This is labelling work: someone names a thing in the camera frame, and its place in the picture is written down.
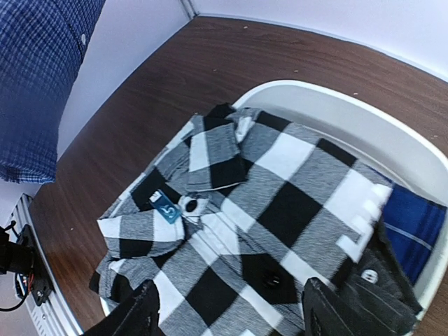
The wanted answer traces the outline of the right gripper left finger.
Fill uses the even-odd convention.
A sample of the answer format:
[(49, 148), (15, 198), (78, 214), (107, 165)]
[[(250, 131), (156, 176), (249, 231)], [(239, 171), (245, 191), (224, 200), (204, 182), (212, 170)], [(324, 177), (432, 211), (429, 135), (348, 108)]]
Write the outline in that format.
[(152, 280), (144, 281), (105, 319), (83, 333), (84, 336), (161, 335), (160, 296)]

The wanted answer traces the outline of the white plastic basket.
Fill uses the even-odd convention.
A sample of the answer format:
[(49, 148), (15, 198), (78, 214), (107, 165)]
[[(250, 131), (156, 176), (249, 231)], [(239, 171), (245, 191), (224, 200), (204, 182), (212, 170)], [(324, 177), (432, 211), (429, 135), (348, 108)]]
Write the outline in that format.
[[(397, 183), (447, 207), (447, 157), (413, 129), (357, 99), (296, 80), (276, 80), (253, 88), (233, 104), (218, 106), (260, 109), (303, 125), (389, 181), (391, 192), (392, 183)], [(412, 284), (422, 310), (414, 330), (406, 335), (414, 334), (446, 271), (447, 216), (423, 272)], [(122, 303), (100, 300), (106, 317)]]

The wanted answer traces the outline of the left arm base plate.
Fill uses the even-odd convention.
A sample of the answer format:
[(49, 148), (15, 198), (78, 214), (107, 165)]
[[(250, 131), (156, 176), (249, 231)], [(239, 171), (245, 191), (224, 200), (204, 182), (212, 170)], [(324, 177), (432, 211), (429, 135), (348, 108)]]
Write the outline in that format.
[(48, 301), (54, 291), (47, 267), (39, 253), (32, 227), (24, 225), (18, 232), (17, 222), (12, 220), (1, 228), (1, 274), (15, 275), (15, 289), (19, 303), (13, 307), (2, 308), (2, 312), (13, 312), (20, 308), (28, 297), (40, 307)]

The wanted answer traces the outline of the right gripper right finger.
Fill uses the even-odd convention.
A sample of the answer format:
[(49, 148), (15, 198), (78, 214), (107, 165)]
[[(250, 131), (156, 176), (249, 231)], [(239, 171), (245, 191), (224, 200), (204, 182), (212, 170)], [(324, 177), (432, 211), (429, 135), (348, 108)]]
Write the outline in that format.
[(351, 277), (340, 291), (310, 278), (302, 306), (305, 335), (406, 335), (413, 331), (418, 314), (358, 276)]

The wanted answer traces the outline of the blue checked long sleeve shirt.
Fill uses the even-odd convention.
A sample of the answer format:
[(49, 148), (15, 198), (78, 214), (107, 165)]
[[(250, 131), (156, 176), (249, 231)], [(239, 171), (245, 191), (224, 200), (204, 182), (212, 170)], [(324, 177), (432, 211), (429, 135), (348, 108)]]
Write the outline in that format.
[(55, 180), (60, 121), (103, 7), (1, 2), (2, 180)]

